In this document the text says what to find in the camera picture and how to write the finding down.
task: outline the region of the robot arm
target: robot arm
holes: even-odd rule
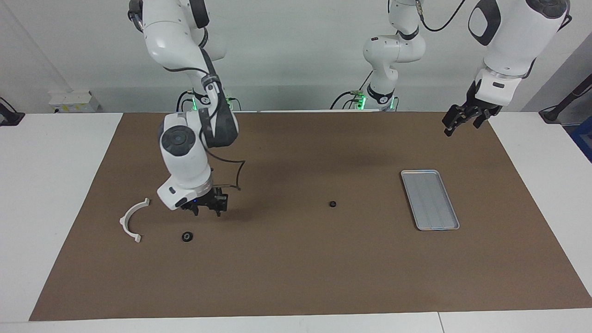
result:
[[[397,34],[377,36],[366,41],[364,58],[372,65],[372,75],[366,88],[369,108],[389,108],[398,72],[395,63],[420,60],[426,51],[426,42],[419,34],[419,16],[416,0],[392,0],[388,19]]]
[[[204,145],[232,144],[238,124],[208,53],[192,38],[192,29],[207,33],[204,1],[131,0],[128,17],[144,34],[152,59],[167,71],[186,72],[194,91],[204,91],[210,99],[207,108],[165,117],[159,143],[170,178],[157,193],[171,210],[181,207],[197,215],[198,206],[207,206],[220,215],[226,211],[227,195],[213,186]]]
[[[442,120],[447,136],[474,117],[473,125],[479,128],[510,104],[518,84],[560,29],[569,8],[569,0],[515,0],[505,11],[497,0],[477,3],[469,31],[487,46],[487,53],[465,103],[451,106]]]

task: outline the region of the metal tray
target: metal tray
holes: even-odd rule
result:
[[[401,178],[419,230],[455,230],[460,227],[439,172],[403,170]]]

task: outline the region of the electrical box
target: electrical box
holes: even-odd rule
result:
[[[49,105],[54,113],[93,113],[101,110],[99,101],[89,92],[67,92],[50,94]]]

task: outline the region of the brown mat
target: brown mat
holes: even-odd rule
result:
[[[244,189],[195,218],[156,195],[162,118],[123,116],[31,320],[592,307],[487,123],[447,138],[440,113],[240,114],[215,153],[248,160]],[[459,230],[415,228],[399,172],[420,168]],[[146,196],[137,244],[118,220]]]

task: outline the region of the black washer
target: black washer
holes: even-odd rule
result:
[[[186,231],[183,233],[183,235],[181,235],[181,240],[184,242],[191,242],[191,240],[193,239],[193,233],[191,231]]]

